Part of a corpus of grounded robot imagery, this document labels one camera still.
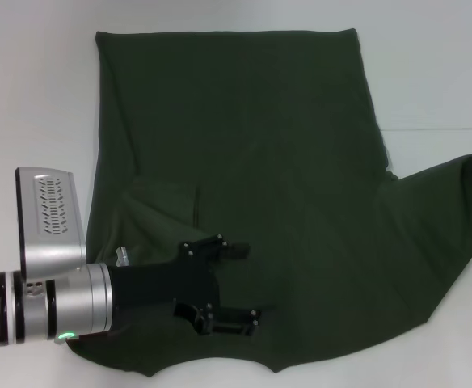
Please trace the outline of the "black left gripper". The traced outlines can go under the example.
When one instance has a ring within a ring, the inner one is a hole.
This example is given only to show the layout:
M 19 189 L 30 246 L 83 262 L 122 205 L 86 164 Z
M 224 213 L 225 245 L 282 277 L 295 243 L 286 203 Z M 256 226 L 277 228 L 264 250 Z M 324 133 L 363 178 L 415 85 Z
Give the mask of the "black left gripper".
M 119 330 L 142 318 L 170 315 L 187 320 L 199 335 L 212 332 L 253 336 L 261 310 L 220 307 L 219 286 L 209 261 L 246 259 L 247 243 L 228 242 L 216 234 L 182 242 L 177 256 L 146 266 L 109 266 L 112 325 Z

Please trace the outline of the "dark green shirt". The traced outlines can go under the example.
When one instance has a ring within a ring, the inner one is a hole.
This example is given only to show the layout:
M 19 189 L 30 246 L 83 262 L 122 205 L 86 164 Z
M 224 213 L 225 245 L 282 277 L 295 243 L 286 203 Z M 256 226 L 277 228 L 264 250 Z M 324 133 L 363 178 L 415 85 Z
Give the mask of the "dark green shirt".
M 425 324 L 472 258 L 472 155 L 400 179 L 388 168 L 355 30 L 95 37 L 99 155 L 86 249 L 165 263 L 222 234 L 249 256 L 213 269 L 253 336 L 144 318 L 72 340 L 151 376 L 205 358 L 278 372 Z

